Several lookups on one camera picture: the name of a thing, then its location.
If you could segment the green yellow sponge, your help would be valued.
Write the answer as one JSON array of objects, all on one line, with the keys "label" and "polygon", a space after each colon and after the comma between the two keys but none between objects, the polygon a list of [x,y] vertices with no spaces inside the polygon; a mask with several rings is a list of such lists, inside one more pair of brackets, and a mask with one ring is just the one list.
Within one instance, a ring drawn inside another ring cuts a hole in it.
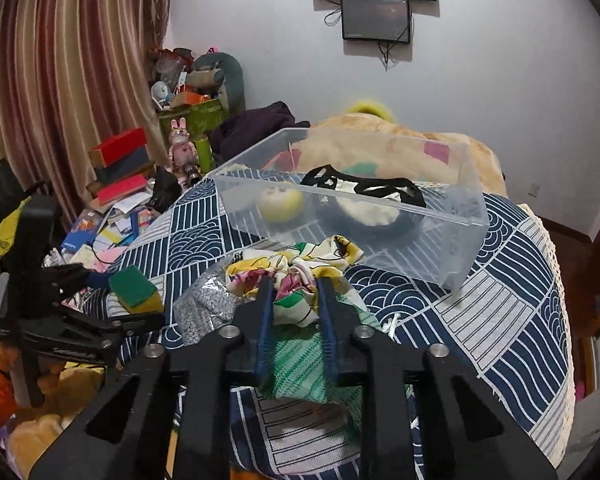
[{"label": "green yellow sponge", "polygon": [[110,275],[109,287],[125,311],[140,314],[164,311],[160,292],[137,266],[127,266]]}]

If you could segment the silver scrubber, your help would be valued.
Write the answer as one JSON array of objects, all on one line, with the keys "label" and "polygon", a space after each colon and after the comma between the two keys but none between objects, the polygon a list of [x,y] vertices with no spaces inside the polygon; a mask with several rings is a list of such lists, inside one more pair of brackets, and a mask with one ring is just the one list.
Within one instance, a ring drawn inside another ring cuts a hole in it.
[{"label": "silver scrubber", "polygon": [[227,289],[225,270],[234,260],[233,255],[228,255],[213,263],[174,302],[174,318],[184,346],[196,344],[204,336],[228,324],[236,308],[247,302],[245,297]]}]

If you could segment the green knitted cloth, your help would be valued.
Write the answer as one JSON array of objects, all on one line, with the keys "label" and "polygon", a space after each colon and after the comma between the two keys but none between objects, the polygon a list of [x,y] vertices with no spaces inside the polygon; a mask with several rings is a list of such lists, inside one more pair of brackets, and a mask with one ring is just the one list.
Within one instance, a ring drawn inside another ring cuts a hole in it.
[{"label": "green knitted cloth", "polygon": [[337,387],[325,375],[320,324],[274,326],[272,375],[259,388],[266,398],[294,399],[315,404],[338,404],[347,412],[350,434],[359,436],[362,424],[361,387]]}]

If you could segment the floral patterned scrunchie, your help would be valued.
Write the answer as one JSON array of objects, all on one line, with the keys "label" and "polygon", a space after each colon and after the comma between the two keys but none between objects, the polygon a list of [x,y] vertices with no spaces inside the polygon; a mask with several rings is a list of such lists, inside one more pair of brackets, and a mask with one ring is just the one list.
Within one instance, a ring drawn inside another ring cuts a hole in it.
[{"label": "floral patterned scrunchie", "polygon": [[320,244],[300,242],[277,252],[245,249],[225,269],[226,288],[253,299],[264,278],[274,284],[273,323],[301,328],[318,320],[317,280],[332,281],[338,299],[360,310],[365,304],[344,276],[364,252],[347,237],[333,235]]}]

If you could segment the clear plastic storage bin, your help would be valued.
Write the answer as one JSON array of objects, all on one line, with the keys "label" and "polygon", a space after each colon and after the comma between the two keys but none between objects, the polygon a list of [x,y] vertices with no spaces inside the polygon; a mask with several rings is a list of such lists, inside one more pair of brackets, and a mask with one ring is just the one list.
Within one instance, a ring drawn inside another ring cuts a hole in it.
[{"label": "clear plastic storage bin", "polygon": [[380,270],[460,289],[489,220],[467,145],[285,128],[210,174],[230,226],[291,245],[342,235]]}]

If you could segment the black plastic bag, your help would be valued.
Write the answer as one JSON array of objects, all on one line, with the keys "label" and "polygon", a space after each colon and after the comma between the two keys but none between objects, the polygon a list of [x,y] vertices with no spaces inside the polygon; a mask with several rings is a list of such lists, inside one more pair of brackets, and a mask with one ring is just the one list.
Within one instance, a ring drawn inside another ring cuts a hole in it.
[{"label": "black plastic bag", "polygon": [[158,166],[151,198],[146,206],[157,211],[158,214],[163,214],[178,200],[181,194],[182,187],[178,178],[163,166]]}]

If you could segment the red box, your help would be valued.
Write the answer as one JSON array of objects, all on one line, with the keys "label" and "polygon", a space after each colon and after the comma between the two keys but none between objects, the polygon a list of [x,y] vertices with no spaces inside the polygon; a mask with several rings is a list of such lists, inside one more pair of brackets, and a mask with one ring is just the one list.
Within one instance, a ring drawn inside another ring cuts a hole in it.
[{"label": "red box", "polygon": [[112,136],[88,151],[88,158],[94,168],[106,168],[132,154],[147,143],[144,128],[133,128]]}]

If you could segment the blue white patterned tablecloth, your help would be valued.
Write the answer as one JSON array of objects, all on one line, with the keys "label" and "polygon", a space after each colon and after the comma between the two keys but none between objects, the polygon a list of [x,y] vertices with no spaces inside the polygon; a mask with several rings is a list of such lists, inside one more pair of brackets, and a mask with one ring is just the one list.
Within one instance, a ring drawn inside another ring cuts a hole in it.
[{"label": "blue white patterned tablecloth", "polygon": [[[573,424],[569,318],[555,248],[526,206],[486,196],[489,227],[458,292],[381,270],[373,256],[347,279],[391,338],[411,347],[443,342],[471,366],[553,465]],[[172,307],[221,258],[270,243],[234,230],[215,186],[186,192],[148,230],[96,263],[136,266]],[[300,370],[276,390],[230,395],[230,460],[272,479],[354,479],[358,440],[350,396],[326,401],[320,372]]]}]

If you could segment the pink rabbit figurine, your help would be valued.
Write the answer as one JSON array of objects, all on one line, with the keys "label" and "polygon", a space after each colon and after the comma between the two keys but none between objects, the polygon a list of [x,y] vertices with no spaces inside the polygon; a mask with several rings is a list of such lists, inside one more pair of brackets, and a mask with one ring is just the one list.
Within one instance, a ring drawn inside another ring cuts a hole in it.
[{"label": "pink rabbit figurine", "polygon": [[200,180],[199,157],[195,145],[190,140],[184,117],[171,120],[169,142],[172,172],[183,177],[187,185],[198,182]]}]

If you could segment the green bottle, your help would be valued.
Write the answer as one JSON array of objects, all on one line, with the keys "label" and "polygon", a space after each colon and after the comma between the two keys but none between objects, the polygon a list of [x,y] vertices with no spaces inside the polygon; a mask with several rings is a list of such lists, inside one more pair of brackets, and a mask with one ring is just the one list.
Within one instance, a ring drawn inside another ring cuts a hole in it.
[{"label": "green bottle", "polygon": [[199,133],[193,138],[198,155],[198,165],[202,174],[208,174],[214,167],[214,159],[209,138],[204,133]]}]

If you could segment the round yellow cat plush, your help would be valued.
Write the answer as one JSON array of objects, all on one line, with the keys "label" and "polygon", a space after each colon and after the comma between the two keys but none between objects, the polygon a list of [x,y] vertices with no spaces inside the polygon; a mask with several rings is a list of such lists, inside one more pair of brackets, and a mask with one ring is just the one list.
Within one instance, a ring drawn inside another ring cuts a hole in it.
[{"label": "round yellow cat plush", "polygon": [[260,195],[257,208],[261,217],[267,222],[291,222],[302,214],[303,194],[288,185],[266,188]]}]

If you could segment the green cardboard box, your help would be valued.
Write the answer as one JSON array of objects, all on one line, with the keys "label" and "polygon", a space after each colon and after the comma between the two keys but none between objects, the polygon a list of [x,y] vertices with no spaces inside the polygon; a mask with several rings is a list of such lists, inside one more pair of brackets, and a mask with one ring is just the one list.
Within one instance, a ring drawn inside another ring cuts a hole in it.
[{"label": "green cardboard box", "polygon": [[158,119],[166,148],[170,146],[171,120],[178,122],[181,117],[186,119],[186,129],[190,140],[193,141],[218,128],[227,120],[228,113],[218,99],[182,106],[175,110],[162,110],[158,113]]}]

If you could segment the striped brown curtain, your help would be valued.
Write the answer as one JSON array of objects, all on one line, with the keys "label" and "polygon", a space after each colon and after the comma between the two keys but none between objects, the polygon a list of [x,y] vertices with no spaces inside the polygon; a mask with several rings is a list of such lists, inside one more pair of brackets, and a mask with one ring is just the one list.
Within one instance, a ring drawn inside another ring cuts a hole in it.
[{"label": "striped brown curtain", "polygon": [[88,153],[143,128],[166,160],[149,84],[171,0],[0,0],[0,159],[47,180],[67,220],[83,209]]}]

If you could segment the dark purple garment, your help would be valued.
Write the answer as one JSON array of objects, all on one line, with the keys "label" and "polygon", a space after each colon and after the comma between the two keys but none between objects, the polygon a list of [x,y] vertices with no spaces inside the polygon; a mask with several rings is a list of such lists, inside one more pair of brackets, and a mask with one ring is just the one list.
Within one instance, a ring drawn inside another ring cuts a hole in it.
[{"label": "dark purple garment", "polygon": [[297,120],[286,103],[277,101],[225,119],[209,133],[209,141],[216,158],[226,162],[280,129],[310,127],[307,120]]}]

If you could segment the grey green plush toy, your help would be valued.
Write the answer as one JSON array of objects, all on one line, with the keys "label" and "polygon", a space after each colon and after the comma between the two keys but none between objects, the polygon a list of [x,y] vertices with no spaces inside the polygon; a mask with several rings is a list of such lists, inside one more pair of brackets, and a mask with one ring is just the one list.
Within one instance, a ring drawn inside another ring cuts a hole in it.
[{"label": "grey green plush toy", "polygon": [[230,115],[245,110],[244,73],[239,62],[225,52],[212,52],[196,58],[186,84],[198,92],[215,93]]}]

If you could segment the beige patchwork fleece blanket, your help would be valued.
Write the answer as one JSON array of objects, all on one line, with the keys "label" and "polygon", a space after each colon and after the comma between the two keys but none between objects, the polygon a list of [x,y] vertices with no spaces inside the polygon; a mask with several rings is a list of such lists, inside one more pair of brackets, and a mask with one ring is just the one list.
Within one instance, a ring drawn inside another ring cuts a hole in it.
[{"label": "beige patchwork fleece blanket", "polygon": [[468,146],[483,192],[507,195],[498,156],[486,144],[467,134],[418,132],[363,113],[328,118],[309,128],[304,139],[292,142],[265,167],[305,172],[330,165],[344,174],[452,184],[460,169],[453,144]]}]

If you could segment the yellow fuzzy plush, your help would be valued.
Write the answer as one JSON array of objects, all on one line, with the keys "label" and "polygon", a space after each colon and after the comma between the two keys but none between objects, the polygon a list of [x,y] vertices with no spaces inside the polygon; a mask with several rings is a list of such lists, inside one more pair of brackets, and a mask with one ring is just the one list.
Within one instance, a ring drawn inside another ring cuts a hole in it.
[{"label": "yellow fuzzy plush", "polygon": [[348,114],[366,114],[378,117],[386,122],[394,123],[394,116],[391,110],[384,104],[374,100],[358,100],[354,102],[348,109]]}]

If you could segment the small black wall monitor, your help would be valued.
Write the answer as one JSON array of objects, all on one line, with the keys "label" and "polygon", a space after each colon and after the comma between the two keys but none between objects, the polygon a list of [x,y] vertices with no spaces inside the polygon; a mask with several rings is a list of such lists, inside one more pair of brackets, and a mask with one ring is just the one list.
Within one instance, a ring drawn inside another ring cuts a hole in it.
[{"label": "small black wall monitor", "polygon": [[409,44],[412,9],[408,0],[341,0],[343,40]]}]

